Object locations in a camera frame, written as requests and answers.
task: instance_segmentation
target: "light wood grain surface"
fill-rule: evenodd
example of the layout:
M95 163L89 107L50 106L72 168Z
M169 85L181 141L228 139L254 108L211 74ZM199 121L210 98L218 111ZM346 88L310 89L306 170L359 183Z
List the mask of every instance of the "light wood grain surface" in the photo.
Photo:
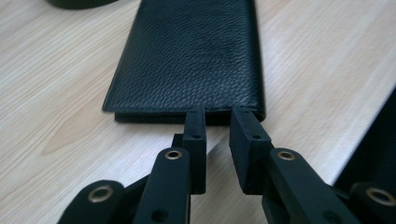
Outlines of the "light wood grain surface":
M118 124L101 111L138 0L62 10L0 2L0 223L56 223L88 184L130 185L182 125ZM267 119L332 183L396 83L396 1L256 1ZM238 187L228 128L208 127L207 194L191 223L265 223Z

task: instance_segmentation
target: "black plastic linkage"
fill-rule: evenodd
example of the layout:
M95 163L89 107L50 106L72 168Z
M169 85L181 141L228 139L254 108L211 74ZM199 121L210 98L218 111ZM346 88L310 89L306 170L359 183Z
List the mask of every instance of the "black plastic linkage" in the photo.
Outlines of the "black plastic linkage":
M230 148L242 191L262 195L269 223L359 223L301 155L273 147L246 109L233 110Z
M395 159L396 87L334 186L346 192L358 182L374 182L396 188Z
M123 218L122 224L130 224L134 220L136 215L137 206L142 199L143 192L145 190L146 184L148 183L149 175L139 179L132 185L125 188L124 201L127 206L127 213Z
M172 147L182 147L191 156L191 194L206 191L205 110L197 106L186 114L184 133L176 133Z
M230 149L239 185L246 194L262 195L262 161L274 148L270 136L248 109L235 107L231 116Z
M355 184L347 205L362 223L396 223L396 188L377 183Z
M127 213L124 195L125 189L119 182L94 182L79 192L58 223L121 223Z
M134 224L190 223L190 153L170 147L158 154Z
M297 152L275 148L265 168L290 214L290 223L359 223Z

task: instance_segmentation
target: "black leather wallet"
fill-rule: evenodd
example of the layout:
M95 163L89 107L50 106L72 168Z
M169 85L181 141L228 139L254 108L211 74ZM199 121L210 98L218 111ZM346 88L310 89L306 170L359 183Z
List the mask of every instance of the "black leather wallet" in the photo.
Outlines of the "black leather wallet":
M142 0L103 110L121 122L182 123L203 105L207 124L234 106L264 119L253 0Z

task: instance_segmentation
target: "screw hole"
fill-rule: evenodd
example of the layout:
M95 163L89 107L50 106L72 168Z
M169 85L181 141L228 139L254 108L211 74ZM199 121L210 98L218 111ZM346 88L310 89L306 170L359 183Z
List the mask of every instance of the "screw hole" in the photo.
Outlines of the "screw hole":
M155 222L163 222L167 218L168 218L168 213L166 212L166 210L163 209L155 210L151 215L151 219Z
M294 161L296 159L296 157L292 153L287 151L280 151L277 153L277 156L285 161Z
M165 153L165 157L168 160L177 160L178 158L180 158L183 154L180 151L176 151L176 150L172 150L172 151L168 151Z
M113 188L109 185L104 185L93 189L88 195L88 200L91 203L101 203L109 199L113 195Z
M376 203L380 203L385 206L395 206L396 199L390 195L387 191L377 188L368 188L366 190L367 196Z

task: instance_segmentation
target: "wallet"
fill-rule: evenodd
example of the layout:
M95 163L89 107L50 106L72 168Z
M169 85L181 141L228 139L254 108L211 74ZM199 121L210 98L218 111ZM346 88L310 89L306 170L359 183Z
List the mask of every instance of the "wallet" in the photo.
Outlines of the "wallet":
M265 116L253 0L142 0L103 110L119 122L183 123L203 106L228 124L234 106Z

